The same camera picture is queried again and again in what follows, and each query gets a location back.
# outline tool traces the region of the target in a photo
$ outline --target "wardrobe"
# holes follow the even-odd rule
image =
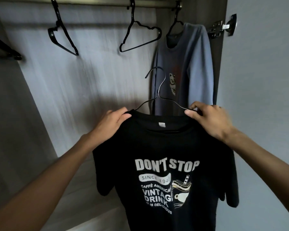
[[[130,110],[150,98],[151,77],[145,76],[157,42],[119,51],[131,8],[57,1],[79,56],[51,42],[47,29],[57,18],[49,0],[0,0],[0,39],[22,55],[20,61],[0,60],[0,205],[90,131],[103,112],[122,106]],[[158,26],[164,38],[176,0],[144,1],[153,4],[137,7],[135,0],[135,20]],[[157,3],[168,6],[157,8]],[[289,163],[289,0],[181,3],[178,20],[207,29],[237,13],[233,36],[223,32],[210,40],[213,102],[228,109],[242,131]],[[179,24],[173,28],[174,33],[181,30]],[[62,28],[55,35],[69,46]],[[156,37],[156,29],[134,24],[123,49]],[[140,111],[149,114],[150,107]],[[218,205],[216,230],[281,230],[284,224],[289,230],[289,215],[271,191],[242,159],[236,157],[236,164],[241,204],[235,210]],[[42,230],[129,230],[116,191],[106,197],[97,192],[92,155]]]

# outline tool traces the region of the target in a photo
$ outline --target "black plastic hanger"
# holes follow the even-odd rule
[[[68,51],[69,53],[71,53],[71,54],[73,54],[73,55],[75,55],[75,56],[78,56],[78,55],[79,55],[78,50],[77,50],[77,48],[75,47],[74,43],[72,42],[69,34],[67,33],[67,30],[66,30],[65,26],[63,25],[63,22],[62,22],[60,13],[59,13],[59,8],[58,8],[58,3],[57,3],[57,1],[56,1],[56,0],[51,0],[51,3],[52,3],[52,5],[53,5],[54,11],[56,12],[56,15],[57,15],[56,26],[48,29],[48,34],[49,34],[49,37],[50,37],[51,41],[52,41],[55,45],[57,45],[57,46],[59,46],[60,48],[64,49],[65,51]],[[61,45],[61,44],[58,43],[58,41],[57,41],[57,39],[56,39],[56,37],[55,37],[55,35],[54,35],[54,31],[58,31],[58,27],[62,27],[62,29],[63,29],[63,31],[64,31],[67,39],[69,40],[71,46],[74,48],[75,53],[72,52],[72,51],[70,51],[70,50],[68,50],[66,47],[64,47],[63,45]]]
[[[0,49],[8,53],[6,56],[0,56],[0,59],[14,59],[18,61],[22,59],[19,52],[11,49],[11,47],[6,45],[2,40],[0,40]]]
[[[149,101],[151,101],[151,100],[155,100],[157,97],[159,97],[159,98],[161,98],[161,99],[163,99],[163,100],[170,100],[170,101],[172,101],[172,102],[175,102],[173,99],[162,98],[162,97],[160,96],[161,86],[162,86],[162,84],[163,84],[163,83],[165,82],[165,80],[166,80],[166,73],[165,73],[165,71],[164,71],[164,69],[163,69],[162,67],[160,67],[160,66],[155,66],[155,67],[153,67],[153,68],[149,71],[149,73],[146,75],[145,78],[147,78],[147,77],[149,76],[149,74],[151,73],[151,71],[154,70],[154,69],[161,69],[161,70],[163,71],[163,73],[165,74],[165,78],[164,78],[164,80],[162,81],[161,85],[160,85],[159,88],[158,88],[158,94],[156,95],[156,97],[153,98],[153,99],[150,99],[150,100],[147,100],[147,101],[143,102],[137,109],[139,109],[143,104],[145,104],[145,103],[147,103],[147,102],[149,102]],[[183,107],[182,107],[181,105],[179,105],[177,102],[175,102],[175,103],[176,103],[180,108],[182,108],[182,109],[192,110],[192,109],[183,108]]]
[[[178,13],[179,13],[179,11],[182,9],[181,0],[177,0],[176,3],[177,3],[177,4],[176,4],[176,7],[171,9],[171,11],[176,10],[176,14],[175,14],[175,16],[174,16],[174,22],[173,22],[173,24],[171,25],[171,27],[170,27],[170,29],[169,29],[166,37],[170,35],[171,30],[172,30],[173,26],[174,26],[176,23],[181,23],[182,25],[184,25],[184,23],[183,23],[182,21],[178,21]]]
[[[124,38],[124,40],[123,40],[123,43],[120,44],[120,47],[119,47],[119,50],[120,50],[120,52],[122,52],[122,53],[123,53],[123,52],[126,52],[126,51],[129,51],[129,50],[132,50],[132,49],[139,48],[139,47],[144,46],[144,45],[147,45],[147,44],[150,44],[150,43],[152,43],[152,42],[154,42],[154,41],[159,40],[159,39],[162,37],[162,30],[161,30],[159,27],[148,27],[148,26],[142,25],[139,21],[135,21],[135,19],[134,19],[135,0],[130,0],[130,1],[131,1],[131,24],[128,26],[126,36],[125,36],[125,38]],[[136,46],[136,47],[134,47],[134,48],[131,48],[131,49],[122,51],[122,45],[125,44],[126,39],[127,39],[128,35],[129,35],[129,32],[130,32],[130,30],[131,30],[131,27],[133,26],[134,23],[137,23],[137,24],[138,24],[139,26],[141,26],[141,27],[146,27],[146,28],[148,28],[149,30],[157,29],[157,30],[158,30],[158,37],[157,37],[156,39],[151,40],[151,41],[149,41],[149,42],[147,42],[147,43],[144,43],[144,44],[142,44],[142,45],[139,45],[139,46]]]

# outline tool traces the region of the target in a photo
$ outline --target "closet rod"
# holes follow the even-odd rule
[[[12,2],[51,3],[51,0],[0,0]],[[130,0],[56,0],[59,4],[103,5],[103,6],[130,6]],[[136,7],[147,8],[174,8],[174,1],[135,0]]]

